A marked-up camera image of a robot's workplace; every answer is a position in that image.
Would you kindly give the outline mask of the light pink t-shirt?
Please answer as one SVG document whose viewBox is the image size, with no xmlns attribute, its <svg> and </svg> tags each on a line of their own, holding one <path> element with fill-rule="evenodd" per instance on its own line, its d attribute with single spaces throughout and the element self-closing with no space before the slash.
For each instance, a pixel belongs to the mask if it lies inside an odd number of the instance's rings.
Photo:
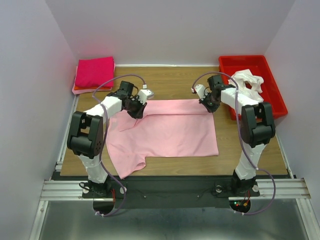
<svg viewBox="0 0 320 240">
<path fill-rule="evenodd" d="M 219 154 L 214 117 L 196 99 L 150 100 L 141 119 L 116 113 L 109 120 L 106 147 L 122 179 L 143 169 L 147 157 Z"/>
</svg>

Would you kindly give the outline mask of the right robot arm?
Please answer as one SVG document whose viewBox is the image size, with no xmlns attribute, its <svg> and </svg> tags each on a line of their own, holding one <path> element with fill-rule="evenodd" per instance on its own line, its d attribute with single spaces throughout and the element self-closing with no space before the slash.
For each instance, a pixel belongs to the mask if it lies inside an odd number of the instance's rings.
<svg viewBox="0 0 320 240">
<path fill-rule="evenodd" d="M 231 83 L 225 84 L 223 75 L 222 72 L 211 72 L 208 86 L 194 82 L 191 90 L 209 113 L 214 113 L 220 104 L 235 111 L 241 156 L 227 191 L 236 196 L 258 189 L 258 164 L 267 144 L 276 135 L 276 127 L 270 103 L 258 102 L 241 93 L 239 83 L 231 76 L 228 78 Z"/>
</svg>

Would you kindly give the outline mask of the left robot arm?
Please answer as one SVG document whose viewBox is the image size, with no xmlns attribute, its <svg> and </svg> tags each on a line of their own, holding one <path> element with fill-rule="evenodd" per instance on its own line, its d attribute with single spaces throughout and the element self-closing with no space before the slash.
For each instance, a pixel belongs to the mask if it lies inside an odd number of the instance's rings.
<svg viewBox="0 0 320 240">
<path fill-rule="evenodd" d="M 102 101 L 98 100 L 94 107 L 72 114 L 66 144 L 87 172 L 87 183 L 79 184 L 84 194 L 106 197 L 111 193 L 110 174 L 102 163 L 109 119 L 122 111 L 133 119 L 141 119 L 147 101 L 154 95 L 146 84 L 133 95 L 135 88 L 133 83 L 122 81 L 115 92 L 107 94 Z"/>
</svg>

